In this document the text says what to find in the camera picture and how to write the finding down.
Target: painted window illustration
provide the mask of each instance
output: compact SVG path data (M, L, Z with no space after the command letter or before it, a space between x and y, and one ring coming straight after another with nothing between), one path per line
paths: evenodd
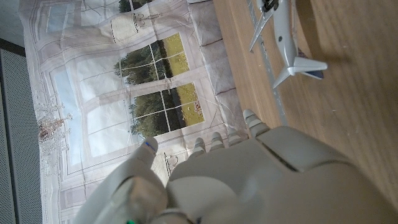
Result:
M128 53L115 66L126 86L172 78L189 71L179 34ZM135 97L129 105L131 132L157 136L204 121L193 83Z

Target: robot finger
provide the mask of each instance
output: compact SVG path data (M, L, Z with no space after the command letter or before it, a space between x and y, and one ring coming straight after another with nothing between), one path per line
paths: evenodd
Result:
M230 128L228 134L228 145L231 147L233 145L236 145L237 143L240 143L241 141L242 139L238 135L238 132L236 132L234 128Z
M210 151L215 149L223 149L223 148L225 148L223 143L223 138L218 132L213 133L213 139L211 140Z
M253 111L244 110L243 117L244 121L248 125L251 136L253 138L257 137L258 135L264 132L269 131L269 127L266 124L264 124Z

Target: printed backdrop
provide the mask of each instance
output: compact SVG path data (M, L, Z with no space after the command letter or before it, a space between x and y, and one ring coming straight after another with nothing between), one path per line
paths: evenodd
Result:
M186 0L22 0L20 14L45 223L71 223L146 136L164 184L197 137L226 138Z

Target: airplane tail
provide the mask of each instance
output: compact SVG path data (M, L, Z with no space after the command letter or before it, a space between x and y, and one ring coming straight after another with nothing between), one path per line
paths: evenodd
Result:
M313 78L322 79L322 70L328 68L325 62L319 62L302 57L294 58L294 65L291 67L284 67L280 72L278 78L275 80L273 88L276 88L279 84L285 81L291 75L295 75L297 72L308 75Z

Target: wooden table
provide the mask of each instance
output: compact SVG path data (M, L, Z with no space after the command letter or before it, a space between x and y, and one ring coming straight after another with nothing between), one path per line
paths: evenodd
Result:
M272 19L262 31L267 73L259 44L248 51L254 28L246 0L214 4L242 109L346 154L398 208L398 1L298 0L298 46L329 68L324 80L288 78L277 97L269 75L278 76L283 62Z

